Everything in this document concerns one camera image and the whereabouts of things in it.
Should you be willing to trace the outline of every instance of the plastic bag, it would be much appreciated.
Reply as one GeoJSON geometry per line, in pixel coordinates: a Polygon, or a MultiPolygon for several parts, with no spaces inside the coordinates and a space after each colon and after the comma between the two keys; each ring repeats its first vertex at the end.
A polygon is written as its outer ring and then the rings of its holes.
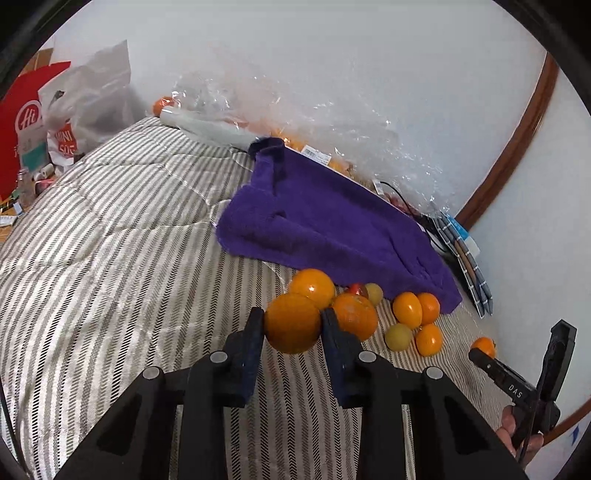
{"type": "Polygon", "coordinates": [[[182,128],[190,130],[192,138],[243,150],[251,140],[279,137],[287,147],[404,211],[433,214],[454,207],[453,192],[441,188],[442,172],[405,152],[392,123],[355,92],[317,103],[296,97],[287,84],[270,80],[227,48],[216,48],[215,56],[223,73],[181,77],[172,98],[175,108],[185,113],[175,112],[174,119],[165,115],[165,123],[181,127],[175,122],[183,117],[187,122],[182,128]]]}
{"type": "Polygon", "coordinates": [[[95,53],[39,90],[51,161],[59,173],[134,122],[127,41],[95,53]]]}

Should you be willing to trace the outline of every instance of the clear plastic wrap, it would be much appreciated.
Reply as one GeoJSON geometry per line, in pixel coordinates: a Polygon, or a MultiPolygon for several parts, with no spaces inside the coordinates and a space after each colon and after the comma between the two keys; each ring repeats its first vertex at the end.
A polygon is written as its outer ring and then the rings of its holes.
{"type": "Polygon", "coordinates": [[[392,123],[369,105],[350,99],[306,104],[301,96],[294,100],[289,85],[270,80],[228,49],[216,49],[216,58],[222,74],[193,72],[177,81],[173,108],[186,113],[168,115],[166,106],[164,123],[188,130],[195,140],[243,150],[257,138],[280,137],[402,210],[406,204],[425,214],[455,207],[453,192],[441,188],[441,170],[404,151],[392,123]],[[181,116],[194,121],[189,127],[175,123],[181,116]],[[394,188],[381,192],[376,185],[382,181],[394,188]]]}

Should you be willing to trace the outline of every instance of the screw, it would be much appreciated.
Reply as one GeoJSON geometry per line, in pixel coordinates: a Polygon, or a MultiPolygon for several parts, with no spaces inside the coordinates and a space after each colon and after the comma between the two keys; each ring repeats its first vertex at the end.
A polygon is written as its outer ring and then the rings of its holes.
{"type": "Polygon", "coordinates": [[[440,378],[443,378],[443,371],[438,367],[429,367],[427,368],[426,373],[427,376],[433,380],[439,380],[440,378]]]}
{"type": "Polygon", "coordinates": [[[366,364],[375,362],[376,358],[377,357],[375,356],[375,353],[369,352],[368,350],[364,350],[363,352],[359,353],[359,360],[365,362],[366,364]]]}
{"type": "Polygon", "coordinates": [[[226,352],[219,350],[217,352],[212,353],[209,356],[209,359],[215,364],[222,364],[226,360],[228,360],[228,354],[226,352]]]}
{"type": "Polygon", "coordinates": [[[153,380],[160,375],[160,369],[158,367],[148,367],[142,372],[142,376],[146,380],[153,380]]]}

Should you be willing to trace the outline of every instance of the finger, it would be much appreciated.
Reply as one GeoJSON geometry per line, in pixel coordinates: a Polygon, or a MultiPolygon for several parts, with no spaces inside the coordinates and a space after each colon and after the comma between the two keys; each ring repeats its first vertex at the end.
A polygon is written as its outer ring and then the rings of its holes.
{"type": "Polygon", "coordinates": [[[507,447],[507,449],[511,452],[511,455],[515,456],[515,449],[513,448],[513,444],[511,443],[511,435],[509,435],[509,432],[501,427],[496,431],[496,435],[507,447]]]}
{"type": "Polygon", "coordinates": [[[528,452],[537,452],[544,446],[544,436],[540,434],[532,435],[530,442],[527,444],[528,452]]]}
{"type": "Polygon", "coordinates": [[[503,413],[501,414],[501,425],[509,433],[509,435],[513,436],[517,426],[515,424],[515,417],[513,416],[512,405],[507,405],[505,408],[503,408],[503,413]]]}

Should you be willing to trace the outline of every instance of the bottle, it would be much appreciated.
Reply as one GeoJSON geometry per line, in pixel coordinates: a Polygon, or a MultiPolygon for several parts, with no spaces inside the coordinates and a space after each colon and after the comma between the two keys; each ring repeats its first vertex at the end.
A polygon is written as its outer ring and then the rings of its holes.
{"type": "Polygon", "coordinates": [[[33,186],[33,179],[31,172],[26,167],[21,168],[18,171],[18,203],[20,203],[23,209],[28,209],[35,201],[35,191],[33,186]]]}

